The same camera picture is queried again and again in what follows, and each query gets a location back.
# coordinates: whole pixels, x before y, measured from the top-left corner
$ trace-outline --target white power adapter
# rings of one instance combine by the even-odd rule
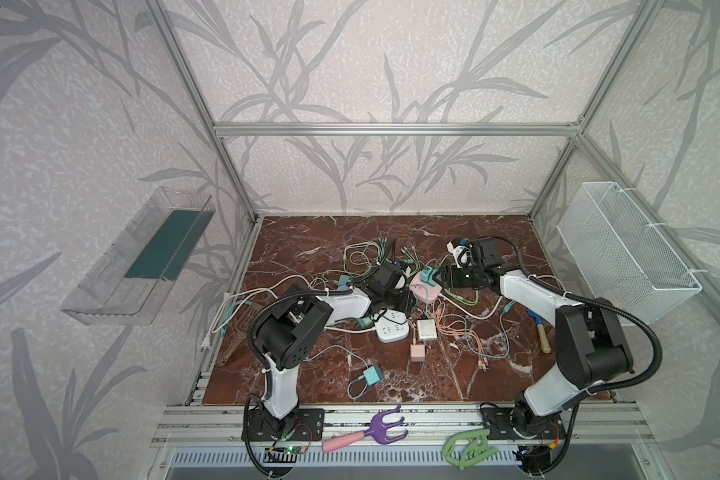
[[[408,336],[410,327],[408,318],[403,312],[386,310],[382,315],[376,315],[376,335],[383,343],[392,343],[403,340]]]
[[[416,327],[419,340],[426,342],[438,339],[438,328],[434,319],[421,319],[416,322]]]

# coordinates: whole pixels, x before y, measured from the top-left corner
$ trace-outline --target power adapter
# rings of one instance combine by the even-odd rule
[[[426,348],[423,344],[411,345],[411,361],[423,362],[426,357]]]
[[[384,379],[382,369],[378,368],[378,365],[365,369],[362,375],[365,377],[365,381],[368,383],[368,386],[375,385]]]
[[[434,319],[421,319],[416,322],[416,327],[418,339],[422,342],[438,339],[438,328],[434,324]]]
[[[408,318],[403,312],[386,310],[382,315],[376,315],[376,335],[383,343],[392,343],[403,340],[408,336],[410,327]]]

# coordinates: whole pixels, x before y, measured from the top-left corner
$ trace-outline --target red wire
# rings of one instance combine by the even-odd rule
[[[294,429],[296,429],[300,426],[306,427],[306,429],[309,430],[309,443],[307,444],[307,448],[304,448],[304,452],[306,453],[306,451],[309,450],[309,447],[312,444],[312,429],[309,427],[309,425],[307,425],[305,423],[301,423],[301,422],[297,423],[296,427],[294,427]]]

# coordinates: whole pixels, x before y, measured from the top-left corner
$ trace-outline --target white power strip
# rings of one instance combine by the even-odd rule
[[[384,343],[392,343],[403,340],[411,330],[408,326],[408,318],[403,312],[387,310],[383,315],[376,315],[376,335]]]

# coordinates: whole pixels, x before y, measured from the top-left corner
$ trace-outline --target white wire basket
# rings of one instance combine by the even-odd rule
[[[583,183],[557,230],[592,293],[644,322],[701,291],[656,225],[615,182]]]

